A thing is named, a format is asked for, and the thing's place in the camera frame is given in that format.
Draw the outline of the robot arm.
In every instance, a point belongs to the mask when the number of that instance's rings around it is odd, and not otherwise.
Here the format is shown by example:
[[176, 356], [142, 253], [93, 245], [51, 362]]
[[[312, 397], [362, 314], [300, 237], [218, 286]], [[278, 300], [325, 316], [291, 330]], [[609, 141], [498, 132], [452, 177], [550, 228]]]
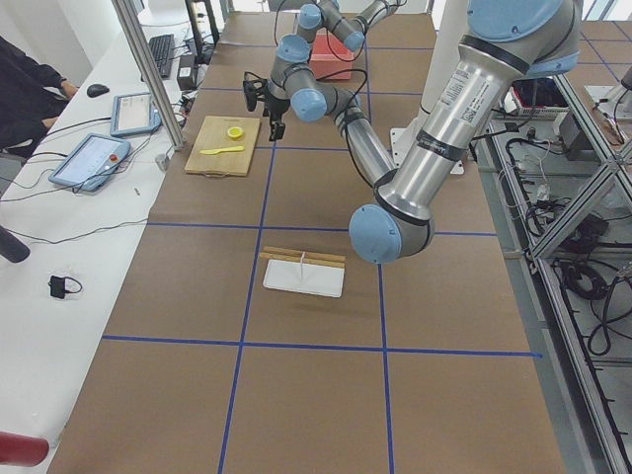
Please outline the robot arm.
[[317, 32], [325, 29], [347, 50], [357, 52], [364, 45], [368, 31], [405, 4], [405, 1], [377, 0], [354, 17], [346, 18], [338, 1], [309, 1], [299, 10], [296, 33], [312, 45]]
[[563, 74], [577, 64], [583, 9], [579, 1], [469, 2], [457, 63], [404, 159], [396, 162], [356, 95], [319, 81], [309, 59], [318, 31], [357, 51], [369, 30], [398, 7], [395, 1], [375, 1], [346, 18], [335, 1], [304, 5], [297, 30], [277, 45], [270, 76], [246, 73], [243, 81], [246, 105], [263, 108], [272, 140], [283, 137], [287, 112], [305, 122], [329, 117], [335, 123], [373, 190], [373, 202], [353, 214], [349, 232], [355, 252], [374, 264], [429, 246], [435, 232], [431, 202], [495, 104], [517, 80]]

